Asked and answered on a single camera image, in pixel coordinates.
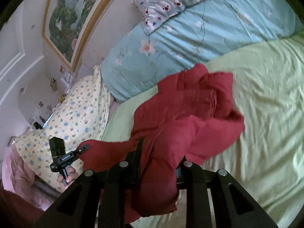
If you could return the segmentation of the person's left hand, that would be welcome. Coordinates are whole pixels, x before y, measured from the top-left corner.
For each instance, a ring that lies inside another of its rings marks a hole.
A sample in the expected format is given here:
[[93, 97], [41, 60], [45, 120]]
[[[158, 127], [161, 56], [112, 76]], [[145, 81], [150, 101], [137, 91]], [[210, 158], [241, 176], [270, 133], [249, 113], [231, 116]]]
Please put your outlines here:
[[68, 187], [70, 184], [72, 184], [77, 178], [78, 173], [73, 167], [68, 167], [67, 170], [67, 177], [64, 177], [63, 175], [58, 175], [57, 181], [63, 186]]

